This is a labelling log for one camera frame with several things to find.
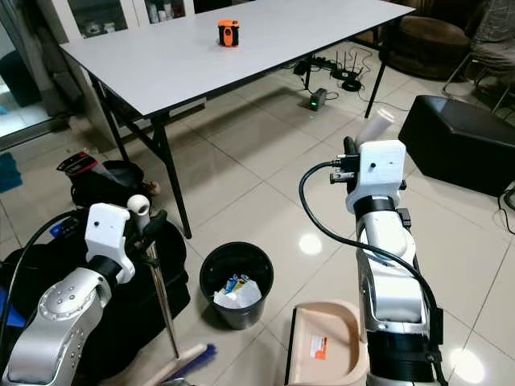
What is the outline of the blue folder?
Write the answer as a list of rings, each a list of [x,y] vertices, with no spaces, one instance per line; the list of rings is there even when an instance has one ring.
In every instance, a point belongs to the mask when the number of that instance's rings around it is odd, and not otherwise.
[[[0,290],[0,306],[5,309],[6,319],[4,323],[6,327],[24,328],[26,326],[25,317],[15,309],[15,306],[8,305],[8,293],[4,289]]]

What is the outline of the black power strip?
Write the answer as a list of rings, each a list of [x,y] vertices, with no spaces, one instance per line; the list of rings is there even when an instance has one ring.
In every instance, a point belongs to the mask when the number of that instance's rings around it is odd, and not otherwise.
[[[332,71],[335,70],[336,64],[331,60],[324,58],[324,56],[309,56],[299,60],[298,63],[293,67],[293,74],[298,76],[309,76],[313,72],[319,72],[321,70]]]

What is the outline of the small box with green light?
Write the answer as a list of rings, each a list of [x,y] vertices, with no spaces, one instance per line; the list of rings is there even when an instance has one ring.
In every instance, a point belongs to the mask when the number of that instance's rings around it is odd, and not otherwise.
[[[320,108],[324,106],[328,98],[328,91],[326,88],[317,88],[316,91],[310,91],[309,89],[309,93],[308,102],[304,104],[304,107],[316,113],[316,111],[319,111]]]

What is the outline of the black leather ottoman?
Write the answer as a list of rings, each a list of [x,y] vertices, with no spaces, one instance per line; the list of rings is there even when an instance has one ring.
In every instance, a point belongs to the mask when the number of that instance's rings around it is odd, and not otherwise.
[[[515,125],[484,108],[416,96],[398,140],[427,177],[490,196],[515,183]]]

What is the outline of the metal-framed chair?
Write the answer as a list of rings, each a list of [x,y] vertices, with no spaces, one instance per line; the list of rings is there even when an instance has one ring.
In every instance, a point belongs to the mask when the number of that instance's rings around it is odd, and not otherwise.
[[[483,75],[496,78],[500,93],[492,107],[494,114],[515,88],[515,0],[484,0],[477,11],[470,51],[443,85],[441,93],[444,96],[451,96],[447,88],[473,61],[482,66],[479,75],[473,78],[475,87]]]

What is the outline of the black router with antennas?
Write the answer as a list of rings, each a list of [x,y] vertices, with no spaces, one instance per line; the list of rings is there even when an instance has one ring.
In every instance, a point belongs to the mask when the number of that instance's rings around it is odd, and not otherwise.
[[[332,61],[330,77],[340,82],[340,88],[347,92],[359,92],[363,88],[360,81],[365,66],[358,63],[357,54],[342,54],[336,51]]]

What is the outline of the crumpled white paper trash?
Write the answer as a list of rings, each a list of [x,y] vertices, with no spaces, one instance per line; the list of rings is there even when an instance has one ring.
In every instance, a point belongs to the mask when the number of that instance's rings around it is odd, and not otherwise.
[[[235,273],[225,285],[212,294],[214,304],[227,309],[243,309],[257,305],[262,299],[261,288],[257,281],[245,273]]]

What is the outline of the black bucket with red pack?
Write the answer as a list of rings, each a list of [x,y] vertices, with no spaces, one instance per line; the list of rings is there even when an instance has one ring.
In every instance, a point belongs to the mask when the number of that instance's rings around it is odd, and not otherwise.
[[[80,151],[64,159],[56,169],[71,181],[72,202],[80,208],[93,203],[125,206],[133,195],[152,199],[159,192],[158,185],[144,180],[140,166],[124,159],[99,161],[89,152]]]

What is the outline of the brown round pouf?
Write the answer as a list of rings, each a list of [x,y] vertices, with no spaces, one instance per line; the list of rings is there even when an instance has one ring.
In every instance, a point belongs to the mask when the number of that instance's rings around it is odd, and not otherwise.
[[[472,44],[463,29],[428,16],[404,16],[389,41],[386,65],[424,80],[447,80]]]

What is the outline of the orange black small device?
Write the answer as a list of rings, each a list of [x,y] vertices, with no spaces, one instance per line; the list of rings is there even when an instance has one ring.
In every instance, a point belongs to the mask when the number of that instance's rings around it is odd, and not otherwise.
[[[240,23],[236,19],[222,19],[217,24],[218,45],[238,47],[240,43]]]

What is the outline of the white folding table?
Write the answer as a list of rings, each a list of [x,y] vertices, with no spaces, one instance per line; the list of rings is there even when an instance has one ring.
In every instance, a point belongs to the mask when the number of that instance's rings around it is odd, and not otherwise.
[[[87,72],[110,131],[126,126],[161,159],[183,236],[192,238],[166,136],[171,110],[231,91],[383,23],[393,25],[410,12],[386,0],[255,0],[62,48]],[[218,45],[222,19],[239,21],[238,47]]]

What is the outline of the broom with metal pole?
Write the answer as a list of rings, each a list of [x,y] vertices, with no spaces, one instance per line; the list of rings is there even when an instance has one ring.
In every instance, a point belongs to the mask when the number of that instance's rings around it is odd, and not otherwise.
[[[144,195],[133,195],[126,202],[126,209],[132,214],[133,221],[138,228],[138,234],[145,232],[145,216],[150,216],[150,199]],[[187,376],[195,374],[205,365],[211,363],[216,357],[216,346],[212,344],[198,344],[185,351],[181,351],[178,347],[175,331],[174,316],[171,312],[168,293],[165,286],[165,280],[161,265],[158,267],[150,267],[152,282],[155,286],[155,294],[157,294],[157,302],[161,315],[164,319],[166,330],[171,348],[173,350],[173,358],[169,364],[162,370],[158,370],[155,375],[147,380],[143,386],[195,386],[188,381]]]

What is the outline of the teal floor mat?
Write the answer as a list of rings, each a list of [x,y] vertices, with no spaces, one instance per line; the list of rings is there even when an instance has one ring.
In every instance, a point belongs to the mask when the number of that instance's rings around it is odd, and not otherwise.
[[[15,190],[16,187],[23,185],[23,178],[19,172],[18,164],[14,159],[14,155],[10,152],[0,154],[0,192],[8,192]]]

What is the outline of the large black bag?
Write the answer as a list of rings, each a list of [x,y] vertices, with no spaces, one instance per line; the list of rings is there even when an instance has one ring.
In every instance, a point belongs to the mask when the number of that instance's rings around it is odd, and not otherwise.
[[[2,288],[14,288],[12,306],[28,318],[41,294],[77,267],[87,264],[82,222],[84,209],[76,211],[70,228],[45,244],[14,250],[1,262]],[[168,222],[164,239],[157,241],[159,264],[163,272],[171,312],[179,315],[190,305],[191,295],[185,269],[187,247],[178,229]],[[98,326],[84,345],[84,357],[72,386],[99,386],[99,383],[125,371],[145,345],[166,330],[155,294],[150,268],[131,257],[136,267],[133,279],[113,288],[113,299],[105,307]],[[5,327],[1,339],[1,360],[10,357],[22,328]]]

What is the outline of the beige long-handled dustpan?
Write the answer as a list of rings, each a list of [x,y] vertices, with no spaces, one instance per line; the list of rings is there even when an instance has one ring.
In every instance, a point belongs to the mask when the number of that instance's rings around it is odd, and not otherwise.
[[[353,138],[357,146],[384,140],[394,119],[385,110],[374,113]],[[426,315],[402,209],[387,196],[367,196],[357,205],[356,239],[331,229],[325,235],[356,248],[358,303],[324,299],[294,308],[286,386],[402,384],[410,379],[407,356],[422,359]]]

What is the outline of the black round trash bin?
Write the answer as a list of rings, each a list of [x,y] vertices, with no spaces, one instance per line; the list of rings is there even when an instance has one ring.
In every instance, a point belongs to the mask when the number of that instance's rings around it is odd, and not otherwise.
[[[243,309],[227,309],[214,304],[212,294],[235,273],[245,273],[257,281],[262,299],[257,305]],[[216,309],[218,316],[233,330],[246,330],[262,316],[264,302],[274,283],[272,261],[264,250],[250,243],[235,241],[217,247],[201,265],[199,283],[202,294]]]

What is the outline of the white glass-door cabinet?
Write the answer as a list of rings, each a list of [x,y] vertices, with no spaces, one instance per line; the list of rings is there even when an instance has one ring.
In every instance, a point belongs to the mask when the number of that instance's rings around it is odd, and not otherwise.
[[[195,0],[35,0],[59,43],[88,39],[196,13]]]

